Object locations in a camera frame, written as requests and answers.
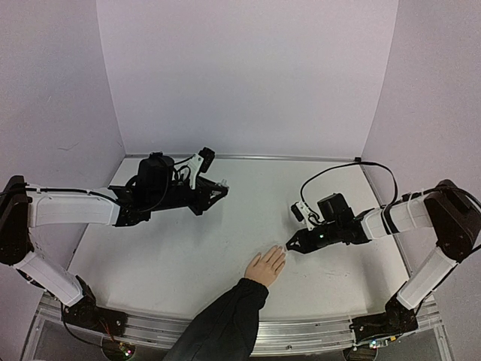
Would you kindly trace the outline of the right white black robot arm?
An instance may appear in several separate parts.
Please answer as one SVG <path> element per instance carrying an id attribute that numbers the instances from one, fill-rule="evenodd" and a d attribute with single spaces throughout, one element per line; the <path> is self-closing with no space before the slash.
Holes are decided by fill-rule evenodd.
<path id="1" fill-rule="evenodd" d="M 418 328 L 422 303 L 452 270 L 477 252 L 480 203 L 450 180 L 418 193 L 408 193 L 389 205 L 354 214 L 340 193 L 318 202 L 323 220 L 317 221 L 305 202 L 291 207 L 305 223 L 287 242 L 287 250 L 308 254 L 333 244 L 367 244 L 415 229 L 432 229 L 434 249 L 420 268 L 387 301 L 382 313 L 356 317 L 350 324 L 355 344 L 375 344 Z"/>

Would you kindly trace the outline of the person's bare hand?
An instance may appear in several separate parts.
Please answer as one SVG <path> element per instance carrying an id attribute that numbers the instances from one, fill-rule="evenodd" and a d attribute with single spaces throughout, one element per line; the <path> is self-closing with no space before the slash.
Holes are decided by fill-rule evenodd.
<path id="1" fill-rule="evenodd" d="M 249 263 L 244 278 L 269 288 L 279 277 L 286 264 L 286 252 L 281 246 L 273 246 L 265 254 L 258 253 Z"/>

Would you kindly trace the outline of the black sleeved forearm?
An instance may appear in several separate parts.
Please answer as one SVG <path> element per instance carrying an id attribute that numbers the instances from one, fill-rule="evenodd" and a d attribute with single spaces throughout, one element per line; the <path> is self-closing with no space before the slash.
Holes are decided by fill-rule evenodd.
<path id="1" fill-rule="evenodd" d="M 259 330 L 259 312 L 268 289 L 242 278 L 187 326 L 164 359 L 247 360 Z"/>

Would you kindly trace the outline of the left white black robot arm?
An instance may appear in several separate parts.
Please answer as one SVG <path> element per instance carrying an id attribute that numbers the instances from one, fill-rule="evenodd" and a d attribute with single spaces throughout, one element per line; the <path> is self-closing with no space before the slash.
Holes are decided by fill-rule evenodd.
<path id="1" fill-rule="evenodd" d="M 207 147 L 179 162 L 151 153 L 125 185 L 98 190 L 34 186 L 15 175 L 1 193 L 1 263 L 57 298 L 64 323 L 122 336 L 127 314 L 98 306 L 80 276 L 51 261 L 31 240 L 31 229 L 76 223 L 130 227 L 149 221 L 156 211 L 176 208 L 200 216 L 228 194 L 225 181 L 203 176 L 214 158 Z"/>

